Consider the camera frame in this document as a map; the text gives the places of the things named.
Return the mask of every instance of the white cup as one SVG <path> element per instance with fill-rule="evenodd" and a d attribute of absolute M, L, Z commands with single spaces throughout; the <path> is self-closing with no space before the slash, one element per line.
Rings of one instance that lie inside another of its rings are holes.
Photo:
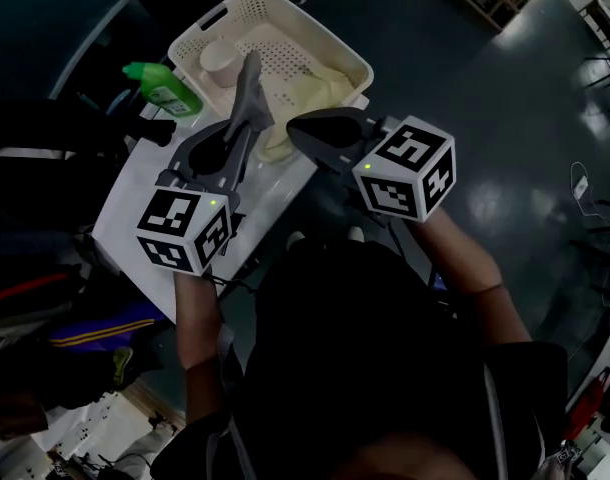
<path fill-rule="evenodd" d="M 216 85 L 233 87 L 243 69 L 243 56 L 228 40 L 217 39 L 203 48 L 200 63 Z"/>

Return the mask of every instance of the green bottle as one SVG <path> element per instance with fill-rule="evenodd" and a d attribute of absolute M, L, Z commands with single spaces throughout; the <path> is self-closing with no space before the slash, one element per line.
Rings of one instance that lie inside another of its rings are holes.
<path fill-rule="evenodd" d="M 203 102 L 162 64 L 132 62 L 123 68 L 132 80 L 141 81 L 141 93 L 150 103 L 167 110 L 174 117 L 191 116 L 203 109 Z"/>

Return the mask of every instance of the red strap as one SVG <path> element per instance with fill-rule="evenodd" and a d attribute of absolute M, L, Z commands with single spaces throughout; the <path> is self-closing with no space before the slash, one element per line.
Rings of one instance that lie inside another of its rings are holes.
<path fill-rule="evenodd" d="M 14 295 L 20 295 L 21 293 L 29 292 L 31 290 L 35 290 L 36 288 L 40 288 L 41 286 L 45 286 L 46 284 L 53 283 L 55 281 L 62 281 L 67 279 L 69 274 L 65 272 L 60 272 L 58 274 L 50 274 L 48 276 L 38 277 L 36 279 L 32 279 L 31 281 L 25 281 L 24 283 L 17 284 L 10 288 L 5 288 L 0 291 L 0 300 L 5 299 L 7 297 L 12 297 Z"/>

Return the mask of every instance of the floor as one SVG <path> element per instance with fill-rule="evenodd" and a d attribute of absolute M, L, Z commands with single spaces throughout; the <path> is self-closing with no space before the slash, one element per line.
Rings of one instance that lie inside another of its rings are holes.
<path fill-rule="evenodd" d="M 499 35 L 457 0 L 292 0 L 329 27 L 372 65 L 369 113 L 408 114 L 456 137 L 458 182 L 443 206 L 497 259 L 530 332 L 564 346 L 570 389 L 591 365 L 591 336 L 606 308 L 589 290 L 603 282 L 594 262 L 572 248 L 587 240 L 570 194 L 570 164 L 582 162 L 590 190 L 583 208 L 610 199 L 610 90 L 583 84 L 604 63 L 583 63 L 600 43 L 567 0 L 533 0 Z M 574 181 L 582 175 L 575 166 Z M 343 206 L 345 194 L 317 173 L 260 245 L 254 285 L 282 251 L 289 232 L 324 238 L 351 223 L 368 238 L 394 247 L 386 230 Z M 601 212 L 610 219 L 610 211 Z M 394 222 L 407 261 L 427 278 L 431 266 L 400 222 Z M 243 362 L 254 341 L 253 298 L 237 289 L 223 301 Z M 156 343 L 174 362 L 173 332 Z M 180 371 L 147 378 L 182 408 Z"/>

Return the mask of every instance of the plastic basket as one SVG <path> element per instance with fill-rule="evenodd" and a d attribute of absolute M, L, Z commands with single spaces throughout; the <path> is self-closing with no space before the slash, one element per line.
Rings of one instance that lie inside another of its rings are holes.
<path fill-rule="evenodd" d="M 354 90 L 351 103 L 370 86 L 374 72 L 365 60 L 315 19 L 288 0 L 225 0 L 187 29 L 169 48 L 169 58 L 222 117 L 234 104 L 235 87 L 217 86 L 200 67 L 203 48 L 225 38 L 246 55 L 257 50 L 261 83 L 272 112 L 294 105 L 290 86 L 315 63 L 347 76 Z"/>

